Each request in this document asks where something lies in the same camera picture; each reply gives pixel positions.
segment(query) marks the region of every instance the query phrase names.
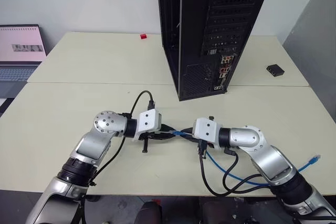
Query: laptop screen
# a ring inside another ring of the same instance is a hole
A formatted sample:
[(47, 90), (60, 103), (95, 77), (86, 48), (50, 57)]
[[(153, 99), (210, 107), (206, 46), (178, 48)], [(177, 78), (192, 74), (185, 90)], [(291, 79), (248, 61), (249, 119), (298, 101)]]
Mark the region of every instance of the laptop screen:
[(41, 62), (45, 59), (37, 25), (0, 26), (0, 62)]

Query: small black box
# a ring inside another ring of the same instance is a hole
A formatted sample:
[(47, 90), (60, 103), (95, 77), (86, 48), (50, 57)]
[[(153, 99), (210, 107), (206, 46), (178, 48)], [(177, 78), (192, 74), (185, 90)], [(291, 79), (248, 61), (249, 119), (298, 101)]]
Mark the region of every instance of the small black box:
[(277, 64), (269, 65), (267, 68), (268, 72), (270, 72), (274, 77), (276, 76), (282, 76), (284, 74), (284, 71), (281, 67), (279, 67)]

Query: floor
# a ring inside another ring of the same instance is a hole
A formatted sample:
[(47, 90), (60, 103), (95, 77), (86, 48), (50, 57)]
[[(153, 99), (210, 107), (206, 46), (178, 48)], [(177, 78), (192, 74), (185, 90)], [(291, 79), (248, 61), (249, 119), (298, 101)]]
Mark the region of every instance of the floor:
[[(39, 193), (24, 193), (0, 190), (0, 224), (25, 223)], [(86, 202), (88, 224), (132, 224), (142, 204), (149, 200), (159, 200), (163, 209), (165, 224), (198, 224), (199, 206), (215, 197), (176, 197), (176, 196), (101, 196), (97, 202)], [(226, 197), (222, 200), (227, 206), (233, 223), (244, 223), (253, 216), (263, 223), (292, 223), (275, 200), (246, 203), (243, 198)]]

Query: gray wall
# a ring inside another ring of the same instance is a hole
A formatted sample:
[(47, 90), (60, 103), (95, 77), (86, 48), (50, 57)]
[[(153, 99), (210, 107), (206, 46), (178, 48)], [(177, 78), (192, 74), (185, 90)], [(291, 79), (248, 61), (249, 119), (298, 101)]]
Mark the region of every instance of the gray wall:
[[(265, 0), (254, 35), (285, 41), (309, 0)], [(67, 31), (160, 33), (158, 0), (0, 0), (0, 24), (40, 24), (46, 47)]]
[(336, 121), (335, 10), (336, 0), (310, 0), (284, 48)]

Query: rear panel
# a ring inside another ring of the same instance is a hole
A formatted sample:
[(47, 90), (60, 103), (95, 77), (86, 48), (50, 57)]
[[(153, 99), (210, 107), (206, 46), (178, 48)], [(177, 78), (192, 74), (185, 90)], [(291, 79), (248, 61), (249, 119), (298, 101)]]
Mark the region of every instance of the rear panel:
[(159, 0), (180, 100), (225, 93), (264, 0)]

